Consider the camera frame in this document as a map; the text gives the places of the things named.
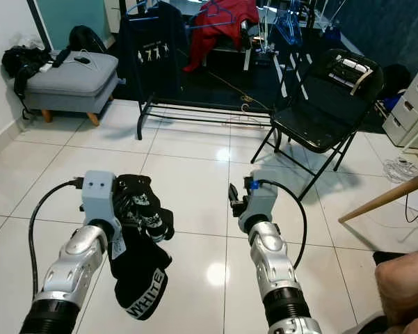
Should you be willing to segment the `long black remote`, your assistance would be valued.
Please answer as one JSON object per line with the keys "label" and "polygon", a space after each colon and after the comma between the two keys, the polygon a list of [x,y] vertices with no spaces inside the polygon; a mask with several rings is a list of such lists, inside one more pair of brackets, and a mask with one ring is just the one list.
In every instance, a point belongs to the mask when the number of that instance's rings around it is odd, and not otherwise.
{"label": "long black remote", "polygon": [[69,49],[63,49],[59,51],[59,53],[56,55],[56,57],[53,60],[52,67],[60,67],[62,64],[65,63],[66,58],[71,54],[71,51]]}

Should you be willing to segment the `light wooden pole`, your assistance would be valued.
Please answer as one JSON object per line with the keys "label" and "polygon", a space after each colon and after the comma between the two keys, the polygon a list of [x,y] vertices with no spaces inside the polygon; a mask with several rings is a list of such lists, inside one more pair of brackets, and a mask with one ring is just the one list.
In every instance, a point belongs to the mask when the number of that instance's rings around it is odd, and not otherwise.
{"label": "light wooden pole", "polygon": [[378,195],[377,197],[373,198],[373,200],[369,200],[367,203],[362,204],[357,209],[354,209],[353,211],[345,214],[345,216],[340,216],[338,222],[344,225],[346,221],[351,220],[356,216],[361,216],[361,214],[365,214],[371,210],[377,209],[378,207],[397,200],[397,198],[406,197],[409,193],[416,190],[418,190],[418,176],[403,182],[399,186],[390,189],[389,191],[383,192],[383,194]]}

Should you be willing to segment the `long white tape strip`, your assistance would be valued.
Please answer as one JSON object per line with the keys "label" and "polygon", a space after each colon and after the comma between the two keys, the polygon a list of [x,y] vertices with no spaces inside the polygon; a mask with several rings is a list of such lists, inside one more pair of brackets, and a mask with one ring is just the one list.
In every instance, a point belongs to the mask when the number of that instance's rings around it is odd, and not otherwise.
{"label": "long white tape strip", "polygon": [[279,60],[279,54],[274,54],[273,64],[275,65],[276,74],[278,74],[278,81],[280,83],[278,87],[278,95],[280,97],[287,97],[288,92],[286,88],[286,74],[287,74],[287,63],[285,61]]}

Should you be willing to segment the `white and black gadget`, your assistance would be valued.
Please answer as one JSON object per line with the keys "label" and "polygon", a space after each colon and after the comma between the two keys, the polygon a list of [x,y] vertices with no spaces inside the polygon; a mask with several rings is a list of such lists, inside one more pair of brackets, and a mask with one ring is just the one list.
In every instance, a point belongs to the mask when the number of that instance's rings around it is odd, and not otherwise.
{"label": "white and black gadget", "polygon": [[329,77],[334,81],[349,87],[354,93],[370,77],[374,70],[369,65],[358,63],[354,58],[338,55],[330,67]]}

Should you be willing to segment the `black folding chair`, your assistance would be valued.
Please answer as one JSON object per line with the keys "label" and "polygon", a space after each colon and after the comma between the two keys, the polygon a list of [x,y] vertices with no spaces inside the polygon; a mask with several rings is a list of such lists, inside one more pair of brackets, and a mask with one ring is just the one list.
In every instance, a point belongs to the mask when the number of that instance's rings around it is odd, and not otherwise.
{"label": "black folding chair", "polygon": [[[354,93],[328,75],[339,55],[354,58],[374,70]],[[374,109],[378,94],[385,86],[385,73],[383,67],[364,55],[345,49],[330,49],[308,65],[304,75],[300,75],[300,69],[294,69],[294,74],[295,91],[285,99],[281,108],[272,112],[270,130],[259,149],[270,146],[311,175],[311,180],[297,197],[303,200],[330,164],[334,170],[339,169],[356,133]],[[329,152],[330,156],[313,171],[310,166],[282,151],[282,137],[294,140],[308,152]]]}

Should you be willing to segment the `person in teal clothes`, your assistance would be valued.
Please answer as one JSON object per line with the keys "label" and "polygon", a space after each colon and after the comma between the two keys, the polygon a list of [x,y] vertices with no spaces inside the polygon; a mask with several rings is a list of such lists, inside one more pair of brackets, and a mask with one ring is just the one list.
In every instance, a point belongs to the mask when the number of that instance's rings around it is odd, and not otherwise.
{"label": "person in teal clothes", "polygon": [[383,315],[368,321],[356,334],[418,334],[418,251],[393,257],[375,268],[375,280]]}

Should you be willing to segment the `white drawer unit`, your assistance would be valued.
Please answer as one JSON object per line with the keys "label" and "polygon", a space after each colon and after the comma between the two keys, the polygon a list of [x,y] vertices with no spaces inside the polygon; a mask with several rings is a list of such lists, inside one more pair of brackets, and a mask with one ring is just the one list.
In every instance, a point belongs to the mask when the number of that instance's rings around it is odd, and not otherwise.
{"label": "white drawer unit", "polygon": [[396,104],[389,110],[383,129],[391,142],[402,148],[418,134],[418,74],[412,76],[405,66],[393,64],[384,67],[384,93],[400,93]]}

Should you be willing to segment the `grey upholstered ottoman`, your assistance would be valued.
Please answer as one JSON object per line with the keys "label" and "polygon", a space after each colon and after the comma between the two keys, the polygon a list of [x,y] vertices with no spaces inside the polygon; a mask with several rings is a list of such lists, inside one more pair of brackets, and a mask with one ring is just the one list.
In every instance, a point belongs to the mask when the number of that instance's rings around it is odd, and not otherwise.
{"label": "grey upholstered ottoman", "polygon": [[36,73],[26,86],[24,102],[29,109],[39,109],[50,121],[51,111],[84,113],[95,127],[100,125],[97,115],[113,99],[119,83],[119,60],[110,54],[91,53],[100,70],[67,63],[47,72]]}

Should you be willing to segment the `white cabinet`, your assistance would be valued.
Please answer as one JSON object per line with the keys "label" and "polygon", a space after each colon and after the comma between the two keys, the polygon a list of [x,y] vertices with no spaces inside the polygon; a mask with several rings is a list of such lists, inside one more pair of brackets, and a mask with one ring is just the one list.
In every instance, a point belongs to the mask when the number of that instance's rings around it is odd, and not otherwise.
{"label": "white cabinet", "polygon": [[120,24],[120,0],[104,0],[108,31],[117,34]]}

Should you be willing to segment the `black backpack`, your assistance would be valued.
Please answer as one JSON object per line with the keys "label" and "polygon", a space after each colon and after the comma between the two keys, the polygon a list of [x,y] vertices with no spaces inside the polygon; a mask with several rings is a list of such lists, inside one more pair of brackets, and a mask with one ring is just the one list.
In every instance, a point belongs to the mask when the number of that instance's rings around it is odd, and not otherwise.
{"label": "black backpack", "polygon": [[71,51],[87,51],[88,53],[107,54],[103,40],[88,26],[73,26],[68,36],[67,48]]}

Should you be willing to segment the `black garment with white print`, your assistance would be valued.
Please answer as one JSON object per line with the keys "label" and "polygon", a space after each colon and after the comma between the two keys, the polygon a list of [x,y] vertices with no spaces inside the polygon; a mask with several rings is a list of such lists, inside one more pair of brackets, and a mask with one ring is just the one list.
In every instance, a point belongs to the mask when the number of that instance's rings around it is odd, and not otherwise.
{"label": "black garment with white print", "polygon": [[175,233],[174,214],[162,206],[158,209],[161,227],[124,226],[124,194],[155,194],[151,183],[148,176],[125,174],[116,177],[113,189],[114,213],[122,225],[126,246],[126,251],[110,260],[111,274],[116,279],[114,293],[119,306],[139,321],[148,320],[160,305],[168,284],[166,269],[172,257],[159,242],[170,241]]}

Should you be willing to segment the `red cloth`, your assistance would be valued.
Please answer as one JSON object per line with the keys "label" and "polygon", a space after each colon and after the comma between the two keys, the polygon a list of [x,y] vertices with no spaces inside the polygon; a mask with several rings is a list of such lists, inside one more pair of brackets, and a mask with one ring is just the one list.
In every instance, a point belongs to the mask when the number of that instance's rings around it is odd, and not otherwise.
{"label": "red cloth", "polygon": [[198,69],[221,36],[231,39],[240,51],[240,25],[244,20],[259,23],[256,0],[209,0],[202,4],[193,20],[189,62],[183,71]]}

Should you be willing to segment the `black metal clothes rack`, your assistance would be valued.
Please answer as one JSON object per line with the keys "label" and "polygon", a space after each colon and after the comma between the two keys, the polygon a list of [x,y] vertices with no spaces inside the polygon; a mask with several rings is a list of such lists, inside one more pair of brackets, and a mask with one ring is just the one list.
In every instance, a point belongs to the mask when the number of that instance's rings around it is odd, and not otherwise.
{"label": "black metal clothes rack", "polygon": [[[193,20],[196,14],[199,12],[200,6],[209,2],[209,0],[166,0],[168,3],[173,4],[180,10],[184,20],[184,32],[186,33],[187,46],[184,48],[184,66],[189,62],[190,46],[191,46],[191,29],[195,26]],[[300,55],[302,54],[301,48],[304,45],[304,32],[311,31],[316,23],[316,3],[318,0],[311,0],[310,4],[310,19],[308,20],[307,28],[304,28],[302,32],[303,44],[301,47],[292,47],[285,42],[284,38],[279,34],[275,27],[275,14],[278,12],[280,3],[284,0],[256,0],[257,13],[259,13],[259,24],[262,26],[262,36],[264,41],[262,43],[263,51],[259,55],[259,60],[255,61],[258,65],[272,66],[273,55],[279,54],[279,60],[287,63],[286,72],[286,91],[288,89],[289,82],[294,80],[294,69],[298,69],[300,66]],[[128,14],[134,14],[136,12],[136,6],[142,0],[120,0],[120,19],[125,18]],[[151,6],[152,1],[146,0],[146,4]],[[207,66],[209,55],[212,51],[227,51],[227,53],[240,54],[240,51],[234,47],[233,41],[221,36],[218,39],[218,44],[212,49],[208,56],[202,61],[200,67]],[[144,137],[144,126],[146,120],[150,117],[164,118],[164,120],[185,120],[200,123],[218,123],[226,119],[222,115],[218,114],[218,111],[242,111],[249,113],[266,113],[271,115],[276,110],[279,102],[284,99],[278,95],[278,90],[275,90],[276,96],[273,99],[272,105],[269,107],[263,106],[262,108],[253,108],[250,106],[250,98],[244,97],[244,103],[240,108],[234,108],[233,106],[222,106],[219,109],[212,108],[206,104],[193,105],[178,105],[168,103],[158,103],[154,101],[154,98],[149,97],[145,101],[134,101],[138,105],[138,123],[136,123],[136,137],[142,139]]]}

